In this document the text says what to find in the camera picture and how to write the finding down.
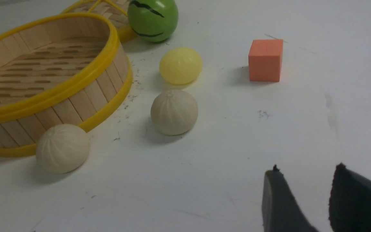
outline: yellow ball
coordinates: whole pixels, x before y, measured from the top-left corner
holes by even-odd
[[[167,82],[185,85],[198,78],[203,69],[203,59],[192,48],[177,47],[161,58],[159,69]]]

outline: wooden basket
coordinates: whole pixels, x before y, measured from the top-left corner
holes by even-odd
[[[137,35],[128,24],[127,10],[130,0],[80,0],[62,13],[90,12],[107,18],[117,28],[122,43]]]
[[[92,130],[131,83],[117,31],[103,16],[60,14],[0,35],[0,156],[35,154],[58,124]]]

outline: orange foam cube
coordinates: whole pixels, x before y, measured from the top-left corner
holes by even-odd
[[[254,40],[249,52],[250,81],[279,82],[283,40]]]

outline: green ball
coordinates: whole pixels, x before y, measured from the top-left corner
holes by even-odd
[[[174,0],[132,0],[127,14],[133,31],[150,42],[169,38],[178,23],[178,8]]]

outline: yellow plastic ring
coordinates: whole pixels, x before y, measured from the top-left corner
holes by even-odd
[[[69,13],[60,14],[56,16],[51,16],[45,19],[40,19],[29,24],[20,26],[11,31],[8,31],[0,35],[0,40],[17,33],[19,31],[25,30],[27,28],[33,27],[35,25],[40,25],[45,22],[70,18],[70,17],[92,17],[102,20],[107,23],[109,27],[109,40],[104,46],[103,50],[99,55],[88,64],[83,70],[78,72],[76,75],[70,79],[64,81],[63,83],[57,85],[55,88],[44,91],[36,96],[30,97],[26,100],[16,102],[4,107],[0,107],[0,123],[9,122],[12,120],[20,119],[31,114],[45,110],[48,107],[56,105],[66,98],[76,94],[81,89],[87,87],[92,81],[94,81],[109,64],[112,63],[115,55],[117,54],[119,44],[119,38],[117,31],[112,23],[101,15],[91,14],[91,13]]]
[[[117,95],[106,104],[100,111],[95,113],[91,118],[80,123],[78,126],[81,127],[85,132],[89,132],[94,129],[96,126],[105,121],[114,111],[122,104],[124,99],[127,97],[128,92],[130,91],[133,75],[131,70],[131,65],[128,61],[129,70],[127,78],[119,90]],[[16,148],[0,148],[0,157],[8,158],[18,158],[18,157],[29,157],[35,155],[35,149],[37,144],[30,144],[27,146],[16,147]]]

